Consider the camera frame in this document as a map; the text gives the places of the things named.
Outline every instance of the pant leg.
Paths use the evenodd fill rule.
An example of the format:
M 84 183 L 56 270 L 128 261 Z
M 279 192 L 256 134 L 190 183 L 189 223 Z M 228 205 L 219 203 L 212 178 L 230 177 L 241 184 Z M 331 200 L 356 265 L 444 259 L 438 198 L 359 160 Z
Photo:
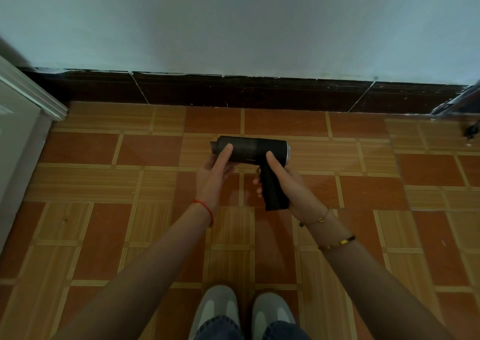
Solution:
M 268 325 L 262 340 L 311 340 L 297 324 L 275 321 Z
M 243 333 L 231 318 L 220 315 L 201 325 L 195 340 L 243 340 Z

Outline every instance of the red string bracelet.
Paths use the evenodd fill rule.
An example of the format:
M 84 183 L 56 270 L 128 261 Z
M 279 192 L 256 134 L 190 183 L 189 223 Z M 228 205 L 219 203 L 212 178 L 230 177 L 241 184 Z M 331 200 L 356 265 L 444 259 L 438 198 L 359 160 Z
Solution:
M 205 203 L 203 203 L 202 201 L 197 200 L 196 198 L 193 200 L 193 202 L 194 202 L 194 203 L 195 203 L 195 202 L 196 202 L 196 203 L 199 203 L 199 204 L 201 204 L 204 208 L 207 209 L 208 213 L 210 214 L 210 217 L 212 218 L 212 219 L 210 220 L 210 225 L 209 225 L 209 227 L 211 228 L 211 227 L 213 226 L 213 212 L 212 212 L 212 210 L 210 210 L 209 207 L 208 207 Z

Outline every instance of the gray shoe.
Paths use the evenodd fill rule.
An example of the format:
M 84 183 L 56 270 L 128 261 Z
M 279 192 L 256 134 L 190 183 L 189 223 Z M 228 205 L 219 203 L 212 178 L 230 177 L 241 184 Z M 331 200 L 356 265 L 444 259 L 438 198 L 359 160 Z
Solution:
M 275 321 L 295 324 L 295 319 L 285 300 L 275 293 L 263 293 L 257 297 L 251 312 L 251 338 L 261 340 L 268 325 Z
M 240 327 L 239 308 L 235 292 L 227 286 L 213 286 L 201 299 L 191 325 L 189 340 L 195 338 L 197 330 L 215 316 L 225 315 Z

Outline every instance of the forearm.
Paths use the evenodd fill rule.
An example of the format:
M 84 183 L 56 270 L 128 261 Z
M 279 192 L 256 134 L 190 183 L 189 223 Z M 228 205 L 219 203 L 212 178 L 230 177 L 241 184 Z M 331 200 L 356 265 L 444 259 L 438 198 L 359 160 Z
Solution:
M 310 225 L 309 231 L 319 246 L 351 236 L 333 213 L 323 223 Z M 376 339 L 452 339 L 436 317 L 358 241 L 323 255 Z
M 209 223 L 208 211 L 191 205 L 53 339 L 137 339 Z

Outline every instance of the black handheld vacuum cleaner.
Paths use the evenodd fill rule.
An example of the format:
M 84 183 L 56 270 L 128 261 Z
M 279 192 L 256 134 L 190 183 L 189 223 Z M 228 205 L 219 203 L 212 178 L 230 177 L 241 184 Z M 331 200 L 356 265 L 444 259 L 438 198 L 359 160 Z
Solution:
M 275 158 L 285 167 L 290 159 L 289 144 L 285 140 L 221 136 L 216 142 L 210 142 L 212 153 L 219 155 L 228 143 L 233 145 L 230 162 L 260 166 L 260 181 L 263 189 L 265 210 L 288 209 L 289 199 L 282 191 L 279 179 L 268 165 L 265 155 L 271 150 Z

